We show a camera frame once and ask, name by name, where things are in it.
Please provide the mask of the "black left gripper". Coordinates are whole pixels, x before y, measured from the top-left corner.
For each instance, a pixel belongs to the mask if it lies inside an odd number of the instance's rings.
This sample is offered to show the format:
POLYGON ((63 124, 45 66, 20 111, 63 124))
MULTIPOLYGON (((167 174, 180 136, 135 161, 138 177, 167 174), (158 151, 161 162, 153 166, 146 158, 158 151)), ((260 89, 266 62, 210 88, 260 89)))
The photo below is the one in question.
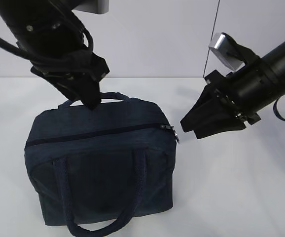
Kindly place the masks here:
POLYGON ((69 52, 62 62, 32 62, 31 72, 53 85, 70 101, 81 101, 94 110, 101 103, 100 82, 109 67, 92 47, 69 52))

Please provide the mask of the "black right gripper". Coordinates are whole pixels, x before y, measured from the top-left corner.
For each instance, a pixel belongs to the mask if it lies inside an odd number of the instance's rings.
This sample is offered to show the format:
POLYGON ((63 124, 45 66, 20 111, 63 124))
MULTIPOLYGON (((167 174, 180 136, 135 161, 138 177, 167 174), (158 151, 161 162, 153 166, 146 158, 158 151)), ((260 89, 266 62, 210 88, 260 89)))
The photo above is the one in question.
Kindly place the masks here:
POLYGON ((241 131, 246 129, 242 122, 253 125, 261 120, 257 112, 248 113, 239 105, 236 91, 228 78, 232 75, 223 76, 214 70, 204 76, 207 86, 180 121, 184 132, 194 131, 197 139, 203 139, 223 132, 241 131))

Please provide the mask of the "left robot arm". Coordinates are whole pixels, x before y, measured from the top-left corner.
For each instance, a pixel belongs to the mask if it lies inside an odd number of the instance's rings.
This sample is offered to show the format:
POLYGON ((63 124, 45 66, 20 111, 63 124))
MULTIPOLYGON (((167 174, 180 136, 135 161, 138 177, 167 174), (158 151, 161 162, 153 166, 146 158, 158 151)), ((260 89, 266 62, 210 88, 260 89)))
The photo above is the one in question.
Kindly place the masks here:
POLYGON ((105 14, 107 0, 0 0, 0 17, 15 45, 0 38, 0 48, 32 63, 31 72, 71 101, 89 109, 101 102, 100 81, 109 73, 104 58, 74 11, 105 14))

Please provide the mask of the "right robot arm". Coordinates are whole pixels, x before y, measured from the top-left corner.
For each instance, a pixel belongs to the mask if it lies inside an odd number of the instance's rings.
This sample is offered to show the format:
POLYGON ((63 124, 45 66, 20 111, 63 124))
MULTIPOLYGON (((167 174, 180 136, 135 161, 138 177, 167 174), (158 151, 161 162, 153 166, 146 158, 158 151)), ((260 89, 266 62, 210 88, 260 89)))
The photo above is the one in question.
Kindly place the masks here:
POLYGON ((191 110, 180 121, 184 132, 194 131, 202 139, 218 133, 240 131, 245 122, 261 120, 258 111, 273 103, 273 112, 285 95, 285 41, 259 57, 226 33, 216 33, 209 50, 231 72, 223 76, 214 70, 204 77, 206 86, 191 110))

